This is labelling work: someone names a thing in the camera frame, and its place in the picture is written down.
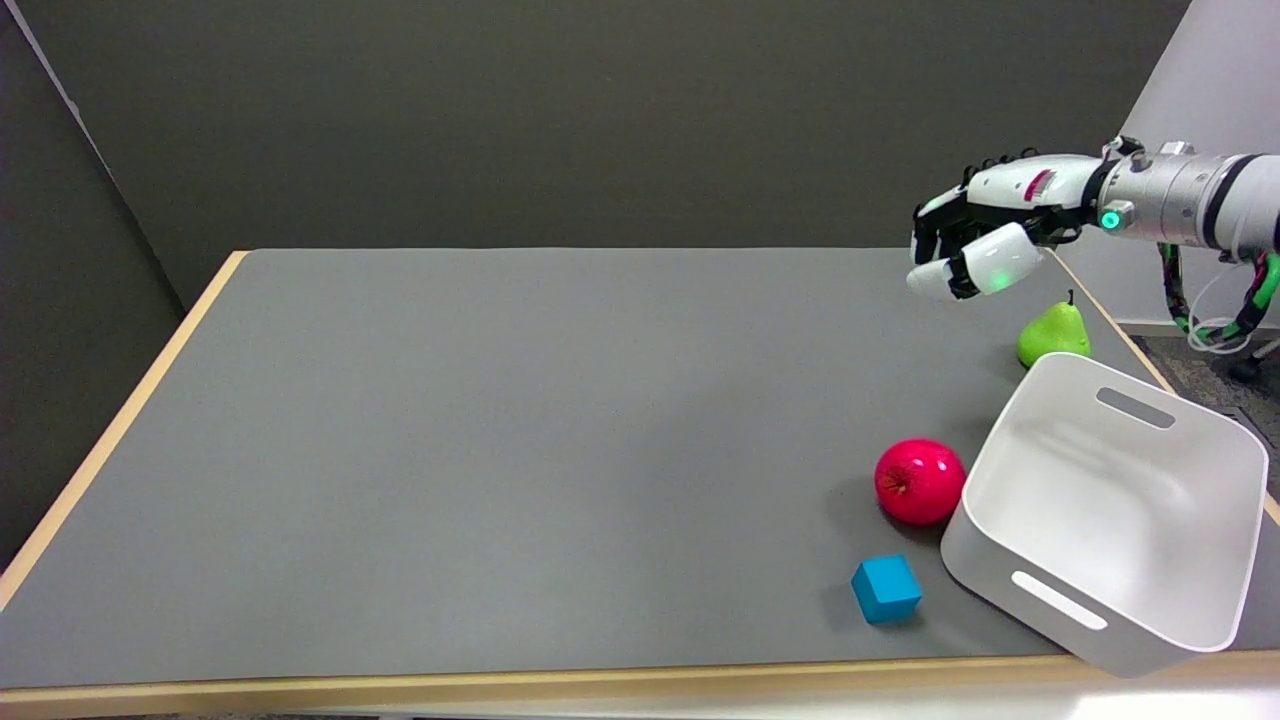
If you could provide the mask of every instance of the white wall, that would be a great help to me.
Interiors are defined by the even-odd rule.
[[[1201,154],[1280,152],[1280,1],[1193,0],[1124,133],[1148,147],[1187,140]],[[1062,256],[1120,322],[1169,322],[1155,245],[1093,231]],[[1208,250],[1187,249],[1183,261],[1188,301],[1225,268]],[[1248,283],[1244,270],[1224,278],[1197,314],[1234,316]],[[1272,306],[1267,324],[1277,318]]]

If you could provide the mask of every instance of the pear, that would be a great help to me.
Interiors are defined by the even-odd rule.
[[[1093,352],[1089,333],[1084,331],[1084,318],[1070,290],[1066,291],[1066,302],[1055,304],[1018,336],[1018,360],[1024,368],[1030,368],[1050,352],[1074,352],[1085,357]]]

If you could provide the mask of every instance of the apple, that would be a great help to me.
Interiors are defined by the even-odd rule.
[[[876,497],[890,516],[910,525],[945,520],[957,505],[966,473],[955,451],[928,438],[893,443],[876,464]]]

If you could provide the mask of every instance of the bin handle slot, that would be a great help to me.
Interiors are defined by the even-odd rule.
[[[1057,592],[1056,589],[1046,585],[1044,583],[1037,580],[1036,578],[1023,573],[1021,570],[1015,570],[1010,577],[1015,585],[1023,588],[1024,591],[1032,593],[1037,598],[1044,601],[1050,607],[1057,610],[1062,615],[1066,615],[1071,620],[1084,625],[1091,630],[1103,630],[1107,626],[1107,621],[1098,615],[1092,612],[1079,602],[1066,597],[1065,594]]]
[[[1102,405],[1106,405],[1112,410],[1119,410],[1137,420],[1142,420],[1153,428],[1167,430],[1174,427],[1174,423],[1176,421],[1176,419],[1169,413],[1152,407],[1137,397],[1128,396],[1111,387],[1100,389],[1098,395],[1094,397],[1097,397],[1098,402]]]

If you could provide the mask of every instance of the blue cube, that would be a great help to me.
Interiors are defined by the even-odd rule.
[[[920,602],[920,585],[901,555],[863,560],[850,584],[863,618],[872,624],[909,618]]]

